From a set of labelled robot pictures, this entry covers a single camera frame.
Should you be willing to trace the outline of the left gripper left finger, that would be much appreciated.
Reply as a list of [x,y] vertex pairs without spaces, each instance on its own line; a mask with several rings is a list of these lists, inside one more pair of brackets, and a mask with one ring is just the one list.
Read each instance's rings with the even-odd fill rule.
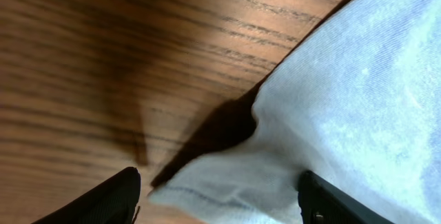
[[140,195],[141,175],[127,167],[34,224],[133,224]]

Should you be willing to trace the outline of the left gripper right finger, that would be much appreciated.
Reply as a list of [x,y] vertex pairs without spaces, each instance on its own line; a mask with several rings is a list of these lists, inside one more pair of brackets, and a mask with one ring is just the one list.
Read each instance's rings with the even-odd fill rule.
[[392,224],[312,171],[300,175],[298,204],[304,224]]

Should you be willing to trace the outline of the light blue t-shirt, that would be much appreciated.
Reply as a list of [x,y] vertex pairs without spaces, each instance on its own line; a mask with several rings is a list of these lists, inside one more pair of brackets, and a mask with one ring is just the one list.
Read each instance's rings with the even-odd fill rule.
[[440,0],[353,0],[269,76],[244,143],[151,202],[207,223],[300,223],[310,170],[393,223],[440,222]]

